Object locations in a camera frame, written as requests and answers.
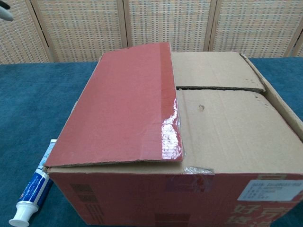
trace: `cardboard box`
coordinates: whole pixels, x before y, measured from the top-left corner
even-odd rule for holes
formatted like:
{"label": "cardboard box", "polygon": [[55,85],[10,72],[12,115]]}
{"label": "cardboard box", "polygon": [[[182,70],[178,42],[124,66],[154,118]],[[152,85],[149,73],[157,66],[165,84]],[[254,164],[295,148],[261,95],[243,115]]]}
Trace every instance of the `cardboard box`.
{"label": "cardboard box", "polygon": [[303,199],[302,122],[244,56],[173,53],[172,60],[183,89],[177,91],[182,162],[65,166],[71,161],[64,159],[54,167],[63,152],[58,146],[47,172],[92,225],[269,226]]}

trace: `box flap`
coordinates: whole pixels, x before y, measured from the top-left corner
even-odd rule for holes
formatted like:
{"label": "box flap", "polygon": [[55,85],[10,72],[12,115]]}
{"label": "box flap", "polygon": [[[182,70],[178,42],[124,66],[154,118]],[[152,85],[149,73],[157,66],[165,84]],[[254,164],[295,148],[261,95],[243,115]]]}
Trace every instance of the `box flap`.
{"label": "box flap", "polygon": [[46,166],[182,159],[169,43],[105,53]]}
{"label": "box flap", "polygon": [[236,52],[172,52],[172,63],[178,88],[265,91]]}
{"label": "box flap", "polygon": [[218,173],[303,173],[303,144],[261,94],[249,91],[177,91],[186,153],[178,163],[55,168],[51,172],[184,173],[186,167]]}
{"label": "box flap", "polygon": [[253,63],[251,63],[251,61],[245,55],[241,54],[241,57],[254,70],[254,72],[264,85],[266,92],[263,95],[265,96],[265,98],[273,105],[274,108],[279,111],[281,116],[291,126],[291,128],[299,136],[301,141],[303,141],[303,122],[301,121],[301,119],[288,106],[288,104],[282,99],[282,97],[277,93],[277,91],[268,82],[268,80],[253,65]]}

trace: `blue table surface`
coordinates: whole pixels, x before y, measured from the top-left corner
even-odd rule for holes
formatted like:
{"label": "blue table surface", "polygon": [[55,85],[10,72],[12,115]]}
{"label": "blue table surface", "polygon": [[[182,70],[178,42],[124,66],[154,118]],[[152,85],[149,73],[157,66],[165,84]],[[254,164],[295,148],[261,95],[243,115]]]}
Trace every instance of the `blue table surface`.
{"label": "blue table surface", "polygon": [[[303,119],[303,58],[251,61]],[[58,137],[95,66],[96,62],[0,65],[0,226],[9,226],[19,195],[50,139]],[[30,226],[87,225],[53,185]],[[271,226],[302,227],[303,203]]]}

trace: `wooden frame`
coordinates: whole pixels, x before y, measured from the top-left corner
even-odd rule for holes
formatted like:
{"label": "wooden frame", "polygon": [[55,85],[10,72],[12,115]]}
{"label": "wooden frame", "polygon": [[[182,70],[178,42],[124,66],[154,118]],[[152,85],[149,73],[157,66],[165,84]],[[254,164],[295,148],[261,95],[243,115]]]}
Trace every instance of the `wooden frame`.
{"label": "wooden frame", "polygon": [[125,27],[124,3],[123,3],[123,0],[116,0],[116,1],[117,1],[117,7],[118,7],[118,16],[119,16],[122,47],[127,48],[128,44],[127,44],[127,34],[126,34],[126,27]]}
{"label": "wooden frame", "polygon": [[301,56],[303,57],[303,33],[300,35],[300,38],[297,41],[292,56]]}
{"label": "wooden frame", "polygon": [[56,55],[55,48],[53,46],[53,42],[52,42],[52,40],[51,40],[51,38],[50,38],[50,36],[49,36],[49,34],[47,32],[47,28],[46,28],[45,23],[43,21],[43,18],[42,18],[39,6],[38,6],[36,0],[31,0],[31,2],[32,2],[32,6],[34,8],[34,11],[36,12],[36,15],[37,15],[37,18],[39,20],[40,26],[41,26],[41,28],[43,30],[45,39],[46,39],[46,41],[48,43],[49,50],[52,53],[53,61],[58,61],[58,56]]}
{"label": "wooden frame", "polygon": [[123,6],[124,6],[127,46],[131,47],[131,46],[133,46],[133,41],[132,41],[132,28],[131,28],[131,19],[130,19],[130,14],[129,14],[128,0],[123,0]]}
{"label": "wooden frame", "polygon": [[216,12],[216,9],[217,9],[218,1],[221,1],[221,0],[212,0],[211,3],[210,3],[203,51],[208,51],[208,48],[209,48],[212,29],[213,29],[213,26],[214,26],[214,16],[215,16],[215,12]]}
{"label": "wooden frame", "polygon": [[46,40],[43,36],[43,32],[40,28],[40,25],[39,25],[39,21],[35,15],[35,12],[34,12],[34,9],[33,9],[33,6],[31,5],[31,3],[28,1],[28,0],[24,0],[25,4],[27,5],[27,8],[28,8],[28,11],[29,11],[29,14],[30,16],[32,17],[32,20],[36,26],[36,29],[37,29],[37,32],[39,34],[39,37],[41,39],[41,42],[42,42],[42,45],[45,49],[45,52],[46,52],[46,55],[47,55],[47,58],[50,62],[54,62],[54,58],[53,58],[53,54],[51,52],[51,50],[49,49],[47,43],[46,43]]}
{"label": "wooden frame", "polygon": [[209,38],[209,45],[208,45],[208,49],[207,49],[208,51],[213,51],[213,49],[214,49],[214,38],[216,36],[221,4],[222,4],[222,0],[217,0],[217,4],[215,7],[215,11],[214,11],[214,19],[213,19],[213,24],[212,24],[211,35]]}
{"label": "wooden frame", "polygon": [[[303,16],[302,16],[302,18],[301,18],[301,21],[300,21],[300,23],[299,23],[299,25],[298,25],[298,27],[297,27],[297,30],[296,30],[296,32],[294,33],[294,35],[293,35],[293,37],[292,37],[292,40],[290,41],[290,43],[289,43],[289,45],[288,45],[288,47],[287,47],[287,49],[286,49],[286,51],[285,51],[283,57],[288,57],[288,56],[291,54],[291,51],[292,51],[294,45],[296,44],[295,42],[298,40],[298,38],[299,38],[300,33],[302,32],[302,30],[303,30]],[[300,44],[301,44],[301,46],[302,46],[302,43],[303,43],[302,35],[301,35],[300,39],[298,40],[297,45],[300,46]],[[298,50],[296,50],[296,49],[294,50],[294,53],[293,53],[293,54],[295,54],[295,56],[298,54],[299,49],[300,49],[300,48],[298,48]]]}

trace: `blue toothpaste tube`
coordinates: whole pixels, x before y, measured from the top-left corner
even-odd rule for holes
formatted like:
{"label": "blue toothpaste tube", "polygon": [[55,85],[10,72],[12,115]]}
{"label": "blue toothpaste tube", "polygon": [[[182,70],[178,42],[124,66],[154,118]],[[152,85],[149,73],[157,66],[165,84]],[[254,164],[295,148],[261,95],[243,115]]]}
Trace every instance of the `blue toothpaste tube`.
{"label": "blue toothpaste tube", "polygon": [[49,157],[57,140],[51,140],[43,158],[40,161],[39,166],[30,182],[27,184],[25,190],[21,194],[17,202],[17,212],[13,219],[9,220],[12,226],[27,227],[29,226],[29,219],[33,213],[39,210],[39,207],[43,204],[53,181],[49,179],[49,176],[43,172],[43,164]]}

